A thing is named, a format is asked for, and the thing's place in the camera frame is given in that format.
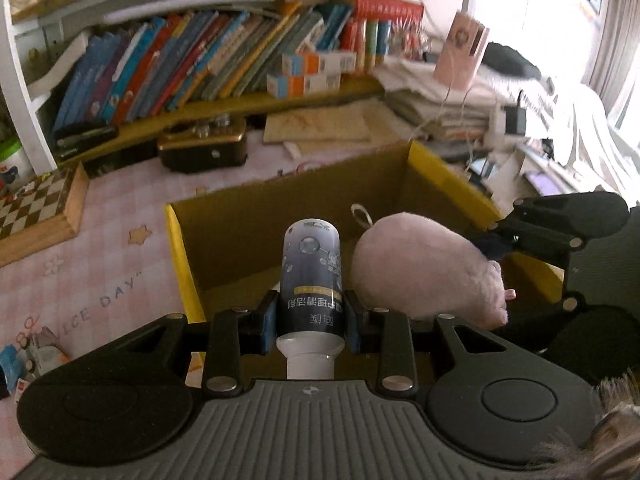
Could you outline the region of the dark spray bottle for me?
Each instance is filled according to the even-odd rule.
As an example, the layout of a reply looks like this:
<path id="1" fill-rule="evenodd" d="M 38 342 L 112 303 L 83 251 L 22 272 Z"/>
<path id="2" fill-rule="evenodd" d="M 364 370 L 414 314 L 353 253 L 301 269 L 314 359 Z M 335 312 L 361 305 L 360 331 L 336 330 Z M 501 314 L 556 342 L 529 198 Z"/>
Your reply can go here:
<path id="1" fill-rule="evenodd" d="M 277 312 L 286 378 L 332 380 L 345 328 L 340 234 L 326 220 L 299 220 L 283 240 Z"/>

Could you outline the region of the pink plush toy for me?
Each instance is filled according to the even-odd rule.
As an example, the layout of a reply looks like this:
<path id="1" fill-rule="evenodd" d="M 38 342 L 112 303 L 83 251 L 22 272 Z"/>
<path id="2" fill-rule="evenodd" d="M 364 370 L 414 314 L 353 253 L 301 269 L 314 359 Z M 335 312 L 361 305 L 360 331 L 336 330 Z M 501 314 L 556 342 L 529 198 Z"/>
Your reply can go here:
<path id="1" fill-rule="evenodd" d="M 506 325 L 506 303 L 515 297 L 497 261 L 446 226 L 410 212 L 384 217 L 361 235 L 349 283 L 367 308 L 424 322 L 450 313 L 483 330 Z"/>

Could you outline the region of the blue plastic packet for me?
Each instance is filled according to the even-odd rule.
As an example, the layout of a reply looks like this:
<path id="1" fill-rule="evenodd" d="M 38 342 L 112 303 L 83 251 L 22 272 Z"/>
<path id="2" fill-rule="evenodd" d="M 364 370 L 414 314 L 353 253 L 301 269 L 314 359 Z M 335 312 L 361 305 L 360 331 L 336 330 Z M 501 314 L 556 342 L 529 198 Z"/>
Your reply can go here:
<path id="1" fill-rule="evenodd" d="M 25 361 L 18 356 L 14 345 L 4 346 L 0 352 L 0 399 L 13 394 L 26 374 Z"/>

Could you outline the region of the yellow cardboard box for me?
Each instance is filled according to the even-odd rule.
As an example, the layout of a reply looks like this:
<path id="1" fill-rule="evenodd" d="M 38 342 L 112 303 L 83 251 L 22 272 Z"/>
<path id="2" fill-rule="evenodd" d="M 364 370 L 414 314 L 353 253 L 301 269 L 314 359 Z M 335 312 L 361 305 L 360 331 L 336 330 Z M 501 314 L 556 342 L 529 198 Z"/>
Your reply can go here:
<path id="1" fill-rule="evenodd" d="M 347 278 L 364 232 L 355 205 L 375 220 L 420 214 L 465 237 L 483 233 L 502 216 L 418 142 L 169 203 L 169 244 L 188 320 L 257 308 L 302 257 L 340 266 Z"/>

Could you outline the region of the pink checked tablecloth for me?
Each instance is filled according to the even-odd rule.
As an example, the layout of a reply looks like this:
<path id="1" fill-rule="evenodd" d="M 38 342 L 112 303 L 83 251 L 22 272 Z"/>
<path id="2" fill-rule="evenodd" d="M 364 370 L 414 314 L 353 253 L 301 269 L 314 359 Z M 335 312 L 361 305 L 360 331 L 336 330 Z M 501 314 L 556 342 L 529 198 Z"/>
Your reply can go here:
<path id="1" fill-rule="evenodd" d="M 182 304 L 171 260 L 166 204 L 254 180 L 269 180 L 356 156 L 326 151 L 299 159 L 248 136 L 244 166 L 175 174 L 158 159 L 90 181 L 79 234 L 1 270 L 1 343 L 35 330 L 58 335 L 77 358 Z"/>

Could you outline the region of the stack of papers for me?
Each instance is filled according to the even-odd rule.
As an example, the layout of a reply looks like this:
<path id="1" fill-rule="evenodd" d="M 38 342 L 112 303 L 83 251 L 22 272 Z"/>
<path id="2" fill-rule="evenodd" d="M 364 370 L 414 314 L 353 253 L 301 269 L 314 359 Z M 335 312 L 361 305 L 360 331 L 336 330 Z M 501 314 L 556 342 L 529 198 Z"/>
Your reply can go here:
<path id="1" fill-rule="evenodd" d="M 438 140 L 484 138 L 491 119 L 506 102 L 480 79 L 466 90 L 456 90 L 434 77 L 433 64 L 391 60 L 372 70 L 384 88 L 384 103 L 413 125 L 417 136 Z"/>

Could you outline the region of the dark brown wooden case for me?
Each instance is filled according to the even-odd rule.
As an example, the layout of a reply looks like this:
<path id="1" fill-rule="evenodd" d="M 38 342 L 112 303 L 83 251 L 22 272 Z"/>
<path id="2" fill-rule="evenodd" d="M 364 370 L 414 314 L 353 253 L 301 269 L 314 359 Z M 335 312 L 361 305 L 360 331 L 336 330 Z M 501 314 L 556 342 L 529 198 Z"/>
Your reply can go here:
<path id="1" fill-rule="evenodd" d="M 224 113 L 178 122 L 157 139 L 160 162 L 182 174 L 243 166 L 247 160 L 246 120 Z"/>

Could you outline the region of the wooden chess board box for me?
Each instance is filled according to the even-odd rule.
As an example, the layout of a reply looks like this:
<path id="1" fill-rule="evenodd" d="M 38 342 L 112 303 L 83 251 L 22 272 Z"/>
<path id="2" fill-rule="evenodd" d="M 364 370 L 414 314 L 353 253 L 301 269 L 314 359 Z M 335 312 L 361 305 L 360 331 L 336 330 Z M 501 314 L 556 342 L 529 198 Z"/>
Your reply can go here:
<path id="1" fill-rule="evenodd" d="M 55 170 L 22 196 L 1 200 L 1 266 L 74 238 L 80 230 L 89 178 L 81 164 Z"/>

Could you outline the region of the orange white medicine boxes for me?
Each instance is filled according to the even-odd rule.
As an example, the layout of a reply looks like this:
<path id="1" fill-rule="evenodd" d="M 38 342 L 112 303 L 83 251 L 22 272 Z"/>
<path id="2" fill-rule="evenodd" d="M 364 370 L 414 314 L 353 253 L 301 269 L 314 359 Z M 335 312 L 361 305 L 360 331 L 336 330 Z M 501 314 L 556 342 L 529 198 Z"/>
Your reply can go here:
<path id="1" fill-rule="evenodd" d="M 356 70 L 356 53 L 306 51 L 282 54 L 278 70 L 267 76 L 267 92 L 276 99 L 336 91 L 342 76 Z"/>

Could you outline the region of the row of books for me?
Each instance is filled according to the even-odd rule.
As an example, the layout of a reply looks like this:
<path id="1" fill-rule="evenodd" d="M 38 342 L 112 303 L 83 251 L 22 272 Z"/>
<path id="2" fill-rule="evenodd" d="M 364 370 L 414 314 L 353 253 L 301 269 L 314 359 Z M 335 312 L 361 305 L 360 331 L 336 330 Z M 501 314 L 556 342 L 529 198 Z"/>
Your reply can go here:
<path id="1" fill-rule="evenodd" d="M 380 18 L 412 27 L 420 4 L 406 0 L 328 0 L 310 6 L 285 0 L 273 9 L 218 8 L 152 16 L 90 35 L 73 62 L 52 127 L 119 127 L 173 112 L 186 103 L 242 96 L 265 88 L 292 54 L 349 54 L 349 27 Z"/>

